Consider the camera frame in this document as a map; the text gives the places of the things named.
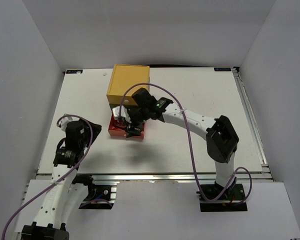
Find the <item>red bottom drawer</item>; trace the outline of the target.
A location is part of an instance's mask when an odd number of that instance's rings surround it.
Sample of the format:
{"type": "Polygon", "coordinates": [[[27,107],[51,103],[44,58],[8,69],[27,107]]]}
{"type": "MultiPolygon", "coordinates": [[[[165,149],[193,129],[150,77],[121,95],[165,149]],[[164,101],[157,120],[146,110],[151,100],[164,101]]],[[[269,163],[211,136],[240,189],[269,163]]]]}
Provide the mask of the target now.
{"type": "MultiPolygon", "coordinates": [[[[126,131],[122,130],[122,129],[119,129],[119,128],[115,128],[113,126],[113,122],[114,122],[114,118],[113,118],[113,115],[111,115],[109,126],[108,126],[109,135],[111,137],[126,138],[125,137],[126,131]]],[[[136,128],[141,129],[141,131],[142,131],[142,136],[141,137],[130,137],[130,138],[143,140],[144,137],[145,137],[145,127],[146,127],[145,122],[143,122],[142,125],[139,125],[138,127],[136,127],[136,128]]],[[[132,125],[130,123],[128,123],[128,128],[132,128],[132,125]]]]}

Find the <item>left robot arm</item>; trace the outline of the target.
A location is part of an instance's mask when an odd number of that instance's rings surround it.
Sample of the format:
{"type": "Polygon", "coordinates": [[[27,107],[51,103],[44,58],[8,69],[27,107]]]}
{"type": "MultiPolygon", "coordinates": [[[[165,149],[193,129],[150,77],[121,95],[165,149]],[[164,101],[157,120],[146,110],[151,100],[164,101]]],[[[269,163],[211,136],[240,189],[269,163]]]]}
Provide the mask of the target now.
{"type": "Polygon", "coordinates": [[[67,117],[57,126],[65,137],[57,144],[48,190],[31,225],[24,225],[23,240],[68,240],[67,221],[81,202],[95,196],[96,187],[88,176],[78,176],[79,162],[96,140],[102,126],[82,119],[67,117]]]}

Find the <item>yellow top drawer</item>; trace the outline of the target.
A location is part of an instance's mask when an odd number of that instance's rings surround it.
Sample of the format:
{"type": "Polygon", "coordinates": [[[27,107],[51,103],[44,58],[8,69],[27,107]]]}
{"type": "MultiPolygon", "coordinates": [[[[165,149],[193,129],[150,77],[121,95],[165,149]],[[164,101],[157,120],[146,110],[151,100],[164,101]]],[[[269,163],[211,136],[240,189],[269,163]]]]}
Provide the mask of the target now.
{"type": "Polygon", "coordinates": [[[107,94],[106,97],[108,103],[112,105],[119,105],[123,99],[123,105],[137,106],[137,103],[132,98],[131,94],[127,94],[124,98],[122,95],[113,95],[113,94],[107,94]]]}

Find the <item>red utility knife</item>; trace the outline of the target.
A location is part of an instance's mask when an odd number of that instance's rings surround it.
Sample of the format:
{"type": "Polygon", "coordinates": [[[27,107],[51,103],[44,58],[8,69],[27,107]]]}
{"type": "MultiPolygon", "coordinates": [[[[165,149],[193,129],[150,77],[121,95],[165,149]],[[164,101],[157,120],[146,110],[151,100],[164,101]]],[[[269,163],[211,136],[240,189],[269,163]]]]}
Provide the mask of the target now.
{"type": "Polygon", "coordinates": [[[128,129],[129,123],[124,118],[120,118],[120,119],[117,119],[117,120],[114,119],[112,125],[115,128],[126,131],[128,129]]]}

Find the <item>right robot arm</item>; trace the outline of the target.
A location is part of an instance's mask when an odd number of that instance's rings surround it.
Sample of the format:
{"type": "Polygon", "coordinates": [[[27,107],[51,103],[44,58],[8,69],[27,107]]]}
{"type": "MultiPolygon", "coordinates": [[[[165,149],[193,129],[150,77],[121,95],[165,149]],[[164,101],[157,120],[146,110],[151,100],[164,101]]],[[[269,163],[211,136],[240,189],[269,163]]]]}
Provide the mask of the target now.
{"type": "Polygon", "coordinates": [[[214,160],[216,195],[223,200],[233,195],[236,184],[234,158],[239,137],[228,117],[221,115],[213,118],[186,110],[177,100],[166,97],[156,99],[144,87],[131,97],[137,104],[136,109],[123,105],[119,107],[119,115],[127,123],[125,130],[128,138],[140,135],[143,123],[148,120],[172,124],[186,129],[188,134],[198,135],[206,142],[207,153],[214,160]]]}

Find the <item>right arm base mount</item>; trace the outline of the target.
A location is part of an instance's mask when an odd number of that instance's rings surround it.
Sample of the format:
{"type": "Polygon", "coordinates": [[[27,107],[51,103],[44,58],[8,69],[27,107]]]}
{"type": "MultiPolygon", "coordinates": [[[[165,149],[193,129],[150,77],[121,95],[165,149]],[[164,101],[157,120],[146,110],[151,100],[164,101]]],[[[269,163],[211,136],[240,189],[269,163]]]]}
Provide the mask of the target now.
{"type": "Polygon", "coordinates": [[[230,191],[226,190],[223,195],[214,202],[206,201],[199,191],[196,193],[199,195],[200,211],[203,213],[248,211],[247,203],[245,201],[240,203],[246,197],[242,184],[236,183],[230,191]]]}

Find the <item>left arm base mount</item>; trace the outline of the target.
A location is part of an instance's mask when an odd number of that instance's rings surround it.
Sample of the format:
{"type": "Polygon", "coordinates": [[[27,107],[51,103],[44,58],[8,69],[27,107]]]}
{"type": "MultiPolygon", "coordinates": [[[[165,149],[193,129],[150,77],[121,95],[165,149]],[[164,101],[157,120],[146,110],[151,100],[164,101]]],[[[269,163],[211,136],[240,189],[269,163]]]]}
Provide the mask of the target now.
{"type": "Polygon", "coordinates": [[[111,203],[112,186],[110,184],[98,184],[92,175],[79,174],[72,184],[81,184],[88,191],[87,196],[80,204],[80,210],[111,210],[114,203],[111,203]]]}

